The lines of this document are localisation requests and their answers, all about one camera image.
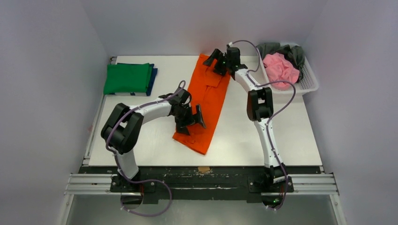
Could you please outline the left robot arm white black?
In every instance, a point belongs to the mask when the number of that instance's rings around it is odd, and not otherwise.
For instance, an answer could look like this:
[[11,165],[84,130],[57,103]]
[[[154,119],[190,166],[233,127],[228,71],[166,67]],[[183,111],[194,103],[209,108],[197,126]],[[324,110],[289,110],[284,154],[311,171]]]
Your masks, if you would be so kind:
[[142,126],[152,120],[173,116],[176,132],[190,135],[188,127],[199,124],[206,127],[200,105],[192,109],[191,94],[184,88],[174,93],[161,95],[152,102],[138,106],[119,103],[106,121],[100,136],[106,143],[106,150],[115,159],[118,173],[123,177],[122,186],[129,192],[136,191],[140,179],[136,175],[139,167],[135,160],[134,147],[138,142]]

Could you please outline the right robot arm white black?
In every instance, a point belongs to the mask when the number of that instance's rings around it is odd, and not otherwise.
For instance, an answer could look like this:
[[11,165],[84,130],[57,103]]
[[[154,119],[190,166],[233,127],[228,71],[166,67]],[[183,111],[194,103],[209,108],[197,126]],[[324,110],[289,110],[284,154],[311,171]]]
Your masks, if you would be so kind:
[[239,48],[229,46],[225,53],[216,48],[203,65],[209,67],[214,60],[216,74],[229,74],[247,92],[247,117],[256,127],[264,155],[263,184],[266,189],[274,191],[282,182],[288,183],[288,174],[276,147],[272,129],[272,90],[257,83],[247,66],[241,62]]

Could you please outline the orange t shirt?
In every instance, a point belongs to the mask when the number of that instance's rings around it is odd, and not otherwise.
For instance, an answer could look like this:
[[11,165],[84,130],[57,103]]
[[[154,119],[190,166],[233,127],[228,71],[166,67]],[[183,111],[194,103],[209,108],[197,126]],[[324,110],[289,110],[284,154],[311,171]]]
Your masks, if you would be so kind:
[[214,72],[216,60],[209,67],[203,64],[208,58],[205,54],[199,55],[188,87],[192,95],[191,104],[200,105],[206,128],[195,124],[188,126],[188,135],[175,132],[172,136],[177,142],[202,155],[209,149],[230,82],[229,75],[222,76]]

